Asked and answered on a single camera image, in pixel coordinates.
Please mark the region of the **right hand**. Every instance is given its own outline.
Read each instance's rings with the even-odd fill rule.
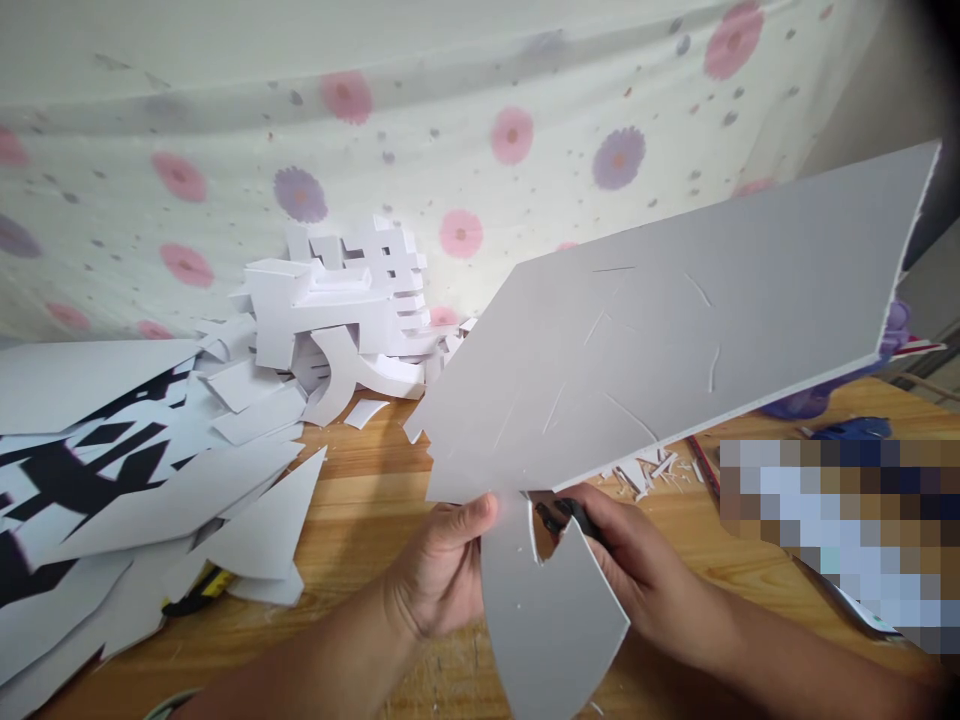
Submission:
[[[737,652],[724,591],[701,579],[636,505],[623,505],[583,483],[558,493],[573,498],[610,547],[587,538],[630,624],[671,657],[708,672]]]

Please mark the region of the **blue object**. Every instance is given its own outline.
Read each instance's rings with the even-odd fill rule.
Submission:
[[[886,440],[893,434],[886,418],[862,417],[817,430],[811,440]]]

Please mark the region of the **hand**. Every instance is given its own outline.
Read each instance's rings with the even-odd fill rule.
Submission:
[[[441,503],[387,570],[387,597],[418,639],[446,635],[483,615],[478,538],[496,518],[490,493],[460,507]]]
[[[734,621],[720,588],[684,564],[635,505],[622,505],[592,485],[558,493],[580,503],[610,546],[587,538],[630,624],[668,655],[711,671],[736,652]]]

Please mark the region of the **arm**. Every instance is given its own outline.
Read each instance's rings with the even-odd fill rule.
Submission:
[[[935,717],[939,694],[693,573],[643,511],[590,485],[577,500],[611,552],[594,555],[630,618],[660,650],[783,720]]]
[[[438,505],[387,571],[314,626],[211,684],[175,720],[363,718],[419,648],[483,612],[476,538],[496,501]]]

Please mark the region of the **fingernail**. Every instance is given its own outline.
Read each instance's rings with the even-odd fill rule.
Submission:
[[[490,496],[481,495],[476,500],[470,503],[470,511],[476,513],[477,515],[483,516],[486,515],[490,510]]]

